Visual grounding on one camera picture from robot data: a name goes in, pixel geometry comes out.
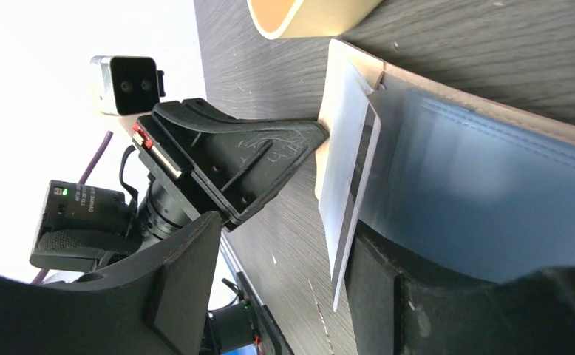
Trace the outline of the white magnetic stripe card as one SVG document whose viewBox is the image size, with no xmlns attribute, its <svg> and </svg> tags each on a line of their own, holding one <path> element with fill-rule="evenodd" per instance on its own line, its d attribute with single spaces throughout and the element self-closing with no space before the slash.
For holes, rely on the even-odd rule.
<svg viewBox="0 0 575 355">
<path fill-rule="evenodd" d="M 340 82 L 332 95 L 338 103 L 330 117 L 333 127 L 319 200 L 330 263 L 332 310 L 338 310 L 357 221 L 381 131 L 370 103 L 374 89 L 349 61 L 341 66 Z"/>
</svg>

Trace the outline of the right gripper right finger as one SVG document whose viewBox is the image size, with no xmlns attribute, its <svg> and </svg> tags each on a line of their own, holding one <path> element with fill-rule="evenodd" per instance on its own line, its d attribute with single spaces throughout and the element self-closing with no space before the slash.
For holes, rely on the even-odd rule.
<svg viewBox="0 0 575 355">
<path fill-rule="evenodd" d="M 575 354 L 575 268 L 490 283 L 358 223 L 344 281 L 360 354 Z"/>
</svg>

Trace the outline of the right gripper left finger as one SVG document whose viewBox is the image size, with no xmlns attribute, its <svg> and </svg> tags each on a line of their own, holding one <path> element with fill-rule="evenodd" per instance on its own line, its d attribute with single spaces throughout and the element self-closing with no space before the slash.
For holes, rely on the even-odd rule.
<svg viewBox="0 0 575 355">
<path fill-rule="evenodd" d="M 73 283 L 0 276 L 0 354 L 198 354 L 220 234 L 207 212 Z"/>
</svg>

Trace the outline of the beige oval plastic tray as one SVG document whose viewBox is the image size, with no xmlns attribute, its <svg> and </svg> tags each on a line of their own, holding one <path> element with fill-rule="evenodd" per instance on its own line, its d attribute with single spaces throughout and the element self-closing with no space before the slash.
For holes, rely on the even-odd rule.
<svg viewBox="0 0 575 355">
<path fill-rule="evenodd" d="M 359 24 L 381 0 L 248 0 L 256 29 L 269 40 L 340 35 Z"/>
</svg>

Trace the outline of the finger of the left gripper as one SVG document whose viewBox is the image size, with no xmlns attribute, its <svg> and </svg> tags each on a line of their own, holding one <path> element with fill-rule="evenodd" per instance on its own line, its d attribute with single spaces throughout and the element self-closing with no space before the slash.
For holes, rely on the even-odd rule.
<svg viewBox="0 0 575 355">
<path fill-rule="evenodd" d="M 315 118 L 246 120 L 227 115 L 202 98 L 167 101 L 155 105 L 152 113 L 166 123 L 189 131 L 229 135 L 242 134 L 238 148 L 252 148 L 264 141 L 278 143 L 278 151 L 270 161 L 295 159 L 316 151 L 330 136 Z"/>
</svg>

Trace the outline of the beige leather card holder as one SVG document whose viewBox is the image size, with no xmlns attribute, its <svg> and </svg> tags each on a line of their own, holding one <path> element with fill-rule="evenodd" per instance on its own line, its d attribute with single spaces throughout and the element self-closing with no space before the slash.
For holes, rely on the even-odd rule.
<svg viewBox="0 0 575 355">
<path fill-rule="evenodd" d="M 480 98 L 333 39 L 319 121 L 349 61 L 381 131 L 359 219 L 440 266 L 492 282 L 575 266 L 575 126 Z M 330 142 L 316 153 L 321 197 Z"/>
</svg>

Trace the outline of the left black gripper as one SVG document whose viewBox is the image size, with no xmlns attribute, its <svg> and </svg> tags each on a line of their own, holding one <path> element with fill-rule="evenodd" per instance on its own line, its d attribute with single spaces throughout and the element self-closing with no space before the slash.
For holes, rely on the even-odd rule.
<svg viewBox="0 0 575 355">
<path fill-rule="evenodd" d="M 155 115 L 132 126 L 132 144 L 120 160 L 120 191 L 51 180 L 45 192 L 30 264 L 89 273 L 169 239 L 205 212 L 219 212 L 233 231 L 278 195 L 314 153 L 270 161 L 278 143 L 238 148 L 242 134 L 212 135 L 182 129 Z M 124 180 L 137 152 L 149 170 L 140 200 Z"/>
</svg>

